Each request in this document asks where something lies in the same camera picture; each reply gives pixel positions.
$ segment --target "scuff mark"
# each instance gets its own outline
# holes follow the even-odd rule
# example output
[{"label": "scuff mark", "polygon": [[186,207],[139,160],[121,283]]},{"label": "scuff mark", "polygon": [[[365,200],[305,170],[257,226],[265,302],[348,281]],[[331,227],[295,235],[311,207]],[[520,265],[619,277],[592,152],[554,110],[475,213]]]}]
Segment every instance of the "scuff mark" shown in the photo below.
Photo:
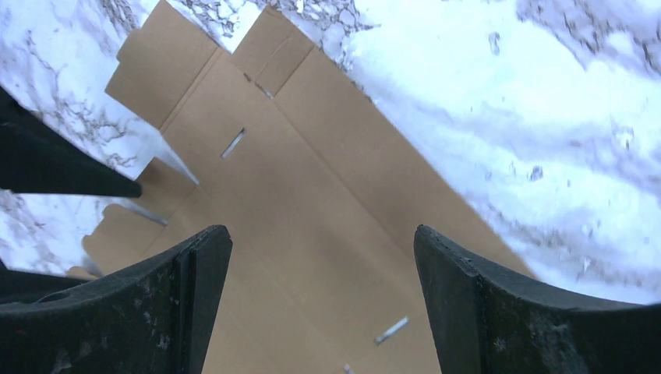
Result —
[{"label": "scuff mark", "polygon": [[555,324],[551,319],[533,313],[528,328],[533,344],[550,372],[589,372],[585,360],[576,351],[569,323]]},{"label": "scuff mark", "polygon": [[91,346],[90,342],[84,341],[80,345],[80,352],[78,353],[78,357],[79,358],[84,358],[84,357],[88,356],[90,353],[92,353],[92,346]]},{"label": "scuff mark", "polygon": [[161,341],[159,341],[158,344],[156,344],[156,346],[162,348],[163,350],[167,350],[169,345],[170,345],[170,337],[161,334]]},{"label": "scuff mark", "polygon": [[51,374],[58,374],[64,369],[71,369],[71,360],[69,359],[69,354],[60,348],[58,356],[55,358],[55,365],[51,370]]}]

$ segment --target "cardboard slot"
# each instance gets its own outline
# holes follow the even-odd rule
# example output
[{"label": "cardboard slot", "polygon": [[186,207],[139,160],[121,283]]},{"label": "cardboard slot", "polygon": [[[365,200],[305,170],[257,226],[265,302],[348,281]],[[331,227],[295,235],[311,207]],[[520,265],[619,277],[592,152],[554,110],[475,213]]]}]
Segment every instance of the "cardboard slot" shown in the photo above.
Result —
[{"label": "cardboard slot", "polygon": [[232,140],[232,142],[229,143],[228,147],[225,148],[223,154],[221,155],[221,158],[227,158],[227,156],[229,156],[229,154],[234,150],[234,147],[237,144],[239,144],[241,139],[243,139],[243,136],[245,134],[246,134],[246,129],[241,129],[241,131],[239,131],[239,134],[237,134],[236,137]]}]

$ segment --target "brown cardboard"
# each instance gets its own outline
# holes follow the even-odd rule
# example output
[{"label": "brown cardboard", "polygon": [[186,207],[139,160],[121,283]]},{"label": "brown cardboard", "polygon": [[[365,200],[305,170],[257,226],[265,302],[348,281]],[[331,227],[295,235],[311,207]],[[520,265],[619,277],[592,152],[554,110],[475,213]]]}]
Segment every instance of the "brown cardboard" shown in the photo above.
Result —
[{"label": "brown cardboard", "polygon": [[[150,209],[177,208],[148,244],[122,228],[136,235],[125,247],[147,258],[210,224],[235,243],[205,372],[439,372],[412,256],[418,224],[529,274],[273,9],[230,55],[161,1],[118,59],[107,92],[160,129],[200,180],[185,198],[155,182],[149,195],[162,203]],[[102,231],[92,238],[110,248]],[[373,343],[406,315],[409,326]]]},{"label": "brown cardboard", "polygon": [[94,233],[83,238],[83,247],[104,274],[141,261],[163,231],[163,226],[117,204],[106,206],[103,215]]},{"label": "brown cardboard", "polygon": [[136,203],[167,220],[175,213],[195,184],[186,176],[154,158],[138,176],[143,195]]}]

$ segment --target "flattened cardboard box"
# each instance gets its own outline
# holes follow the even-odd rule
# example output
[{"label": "flattened cardboard box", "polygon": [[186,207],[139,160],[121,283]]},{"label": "flattened cardboard box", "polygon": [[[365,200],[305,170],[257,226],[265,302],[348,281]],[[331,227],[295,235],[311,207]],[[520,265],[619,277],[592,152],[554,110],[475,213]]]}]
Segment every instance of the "flattened cardboard box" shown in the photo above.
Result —
[{"label": "flattened cardboard box", "polygon": [[[200,180],[170,189],[152,176],[179,191],[160,203],[182,203],[162,232],[142,231],[153,240],[137,239],[151,244],[136,251],[152,256],[210,224],[226,225],[235,243],[205,372],[331,374],[345,363],[359,373],[439,372],[412,255],[419,224],[529,275],[273,9],[231,55],[161,1],[118,60],[108,94],[160,129]],[[120,226],[103,230],[121,235]],[[112,235],[95,237],[111,251]],[[405,315],[409,326],[376,347]]]}]

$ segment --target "cardboard flap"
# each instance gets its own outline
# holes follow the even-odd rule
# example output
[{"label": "cardboard flap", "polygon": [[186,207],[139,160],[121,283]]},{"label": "cardboard flap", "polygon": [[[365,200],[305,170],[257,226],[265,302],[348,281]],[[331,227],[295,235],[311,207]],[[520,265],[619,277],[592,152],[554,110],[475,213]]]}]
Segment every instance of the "cardboard flap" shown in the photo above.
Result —
[{"label": "cardboard flap", "polygon": [[161,0],[117,55],[105,92],[160,129],[220,48],[197,26]]},{"label": "cardboard flap", "polygon": [[230,61],[275,95],[313,48],[314,43],[293,23],[267,6]]}]

